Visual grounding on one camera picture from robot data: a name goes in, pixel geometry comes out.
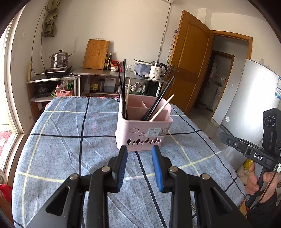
chopstick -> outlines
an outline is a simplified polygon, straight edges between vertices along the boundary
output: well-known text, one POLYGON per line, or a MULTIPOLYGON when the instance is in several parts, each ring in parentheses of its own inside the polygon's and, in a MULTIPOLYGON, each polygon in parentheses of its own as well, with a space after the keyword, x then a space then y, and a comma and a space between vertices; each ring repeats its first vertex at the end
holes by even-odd
POLYGON ((125 112, 125 99, 126 99, 126 97, 125 97, 125 66, 126 66, 126 59, 124 59, 124 61, 123 61, 123 78, 122 78, 122 80, 123 80, 123 83, 122 83, 122 87, 123 87, 123 89, 122 89, 122 116, 123 116, 123 118, 124 119, 126 119, 126 112, 125 112))
POLYGON ((121 91, 121 96, 122 96, 122 95, 123 95, 123 86, 122 86, 121 75, 120 75, 120 69, 119 69, 119 65, 118 65, 118 64, 117 64, 117 68, 118 68, 118 75, 119 75, 120 91, 121 91))
POLYGON ((141 120, 143 121, 147 121, 149 120, 149 118, 151 117, 152 113, 155 111, 156 107, 158 106, 158 104, 160 103, 161 99, 163 98, 165 92, 167 91, 168 87, 172 84, 172 81, 174 80, 175 76, 173 76, 165 85, 164 89, 160 92, 160 94, 158 95, 158 97, 156 98, 156 100, 153 102, 153 104, 151 105, 151 107, 149 108, 149 110, 144 114, 144 116, 141 118, 141 120))
POLYGON ((158 110, 157 113, 155 113, 155 115, 150 119, 150 122, 153 121, 158 115, 159 113, 166 107, 166 105, 170 102, 170 100, 172 100, 172 98, 174 97, 174 95, 172 95, 165 104, 162 105, 162 107, 158 110))
POLYGON ((127 107, 128 107, 128 101, 129 101, 129 93, 130 93, 130 84, 131 84, 131 77, 129 78, 128 88, 127 88, 125 113, 127 113, 127 107))

kettle handle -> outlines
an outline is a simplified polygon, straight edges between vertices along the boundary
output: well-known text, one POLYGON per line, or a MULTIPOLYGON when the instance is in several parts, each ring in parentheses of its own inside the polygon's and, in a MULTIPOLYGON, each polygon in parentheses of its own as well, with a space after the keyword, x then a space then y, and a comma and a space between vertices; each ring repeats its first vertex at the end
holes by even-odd
POLYGON ((164 76, 166 75, 166 73, 167 73, 168 66, 167 66, 166 64, 163 64, 163 63, 162 63, 161 67, 165 67, 165 72, 164 72, 164 74, 160 76, 160 77, 164 77, 164 76))

black sleeve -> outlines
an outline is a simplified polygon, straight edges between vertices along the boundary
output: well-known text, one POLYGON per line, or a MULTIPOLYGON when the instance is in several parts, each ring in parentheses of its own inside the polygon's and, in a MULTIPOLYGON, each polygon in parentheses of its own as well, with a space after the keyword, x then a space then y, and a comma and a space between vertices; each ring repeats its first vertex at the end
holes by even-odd
POLYGON ((253 228, 270 228, 271 222, 276 216, 276 190, 272 197, 264 203, 259 203, 255 208, 250 209, 247 214, 248 221, 253 228))

red bag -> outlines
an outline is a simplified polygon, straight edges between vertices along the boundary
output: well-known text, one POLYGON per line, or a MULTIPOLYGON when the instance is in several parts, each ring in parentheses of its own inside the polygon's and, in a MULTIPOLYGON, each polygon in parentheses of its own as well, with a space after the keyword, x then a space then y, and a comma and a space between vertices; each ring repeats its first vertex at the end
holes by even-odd
POLYGON ((0 190, 8 202, 12 203, 12 187, 7 184, 0 184, 0 190))

stainless steel pot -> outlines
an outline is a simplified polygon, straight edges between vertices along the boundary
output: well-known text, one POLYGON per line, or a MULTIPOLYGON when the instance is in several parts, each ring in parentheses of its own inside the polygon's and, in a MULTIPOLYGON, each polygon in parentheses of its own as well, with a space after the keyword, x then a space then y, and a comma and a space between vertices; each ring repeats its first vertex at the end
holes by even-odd
POLYGON ((68 59, 69 56, 72 54, 68 54, 68 52, 63 52, 62 50, 59 50, 59 52, 53 54, 52 56, 49 56, 51 59, 51 68, 61 68, 61 67, 67 67, 67 62, 70 61, 68 59))

